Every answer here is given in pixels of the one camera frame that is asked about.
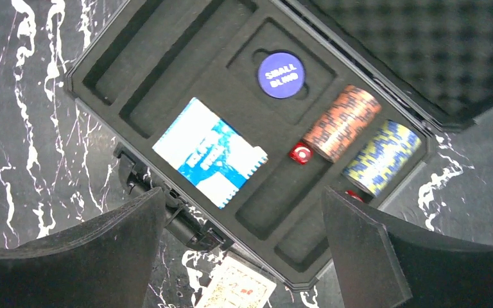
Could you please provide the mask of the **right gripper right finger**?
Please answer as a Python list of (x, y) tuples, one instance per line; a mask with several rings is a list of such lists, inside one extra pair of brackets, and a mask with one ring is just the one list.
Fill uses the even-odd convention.
[(326, 188), (321, 206), (346, 307), (493, 307), (493, 246), (431, 232)]

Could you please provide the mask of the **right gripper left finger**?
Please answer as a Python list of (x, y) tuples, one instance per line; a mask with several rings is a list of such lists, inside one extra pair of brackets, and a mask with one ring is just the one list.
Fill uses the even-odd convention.
[(66, 230), (0, 248), (0, 307), (142, 307), (164, 211), (156, 188)]

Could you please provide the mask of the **blue yellow chip stack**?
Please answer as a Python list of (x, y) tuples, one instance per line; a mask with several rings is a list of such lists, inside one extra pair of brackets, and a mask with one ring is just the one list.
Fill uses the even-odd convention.
[(414, 131), (387, 120), (343, 170), (362, 191), (379, 196), (422, 141)]

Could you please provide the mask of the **blue white card box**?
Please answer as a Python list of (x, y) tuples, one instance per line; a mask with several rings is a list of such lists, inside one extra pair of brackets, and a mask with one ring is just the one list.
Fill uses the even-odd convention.
[(192, 98), (152, 147), (220, 209), (268, 160), (260, 146)]

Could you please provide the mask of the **black poker set case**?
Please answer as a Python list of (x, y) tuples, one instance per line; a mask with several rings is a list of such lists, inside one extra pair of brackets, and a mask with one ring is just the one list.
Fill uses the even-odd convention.
[[(286, 99), (257, 81), (277, 52), (306, 70)], [(382, 110), (337, 162), (292, 161), (348, 85)], [(308, 290), (331, 263), (321, 192), (356, 188), (343, 169), (385, 121), (422, 144), (379, 196), (362, 192), (376, 208), (432, 157), (437, 135), (493, 108), (493, 1), (126, 1), (67, 73), (67, 89), (166, 187), (169, 230), (184, 244), (236, 243), (290, 289)], [(152, 149), (192, 98), (268, 155), (223, 209)]]

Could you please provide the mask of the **red die near edge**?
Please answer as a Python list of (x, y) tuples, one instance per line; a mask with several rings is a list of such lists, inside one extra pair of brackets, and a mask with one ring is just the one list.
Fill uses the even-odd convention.
[(358, 200), (362, 203), (365, 202), (364, 199), (359, 194), (357, 194), (356, 192), (354, 192), (352, 190), (346, 190), (345, 193), (348, 194), (350, 197), (354, 198), (355, 200)]

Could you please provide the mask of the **red backed card deck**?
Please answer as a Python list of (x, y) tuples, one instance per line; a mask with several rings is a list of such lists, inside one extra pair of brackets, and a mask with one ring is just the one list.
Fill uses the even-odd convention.
[(233, 257), (216, 268), (196, 308), (262, 308), (276, 283)]

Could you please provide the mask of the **red die in case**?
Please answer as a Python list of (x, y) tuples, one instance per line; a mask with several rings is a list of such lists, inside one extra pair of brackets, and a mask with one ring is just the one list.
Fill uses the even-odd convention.
[(289, 158), (300, 165), (307, 164), (313, 157), (313, 150), (305, 143), (298, 142), (288, 154)]

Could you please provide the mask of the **orange poker chip stack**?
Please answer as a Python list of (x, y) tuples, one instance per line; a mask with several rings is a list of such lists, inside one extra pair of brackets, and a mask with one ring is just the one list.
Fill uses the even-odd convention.
[(336, 162), (381, 110), (381, 104), (373, 95), (348, 85), (302, 141), (323, 158)]

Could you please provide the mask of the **purple small blind button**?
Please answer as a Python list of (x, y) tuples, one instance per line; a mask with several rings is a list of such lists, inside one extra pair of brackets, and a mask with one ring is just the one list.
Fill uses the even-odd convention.
[(306, 79), (306, 70), (301, 60), (289, 52), (268, 55), (257, 70), (257, 81), (265, 94), (276, 99), (296, 95)]

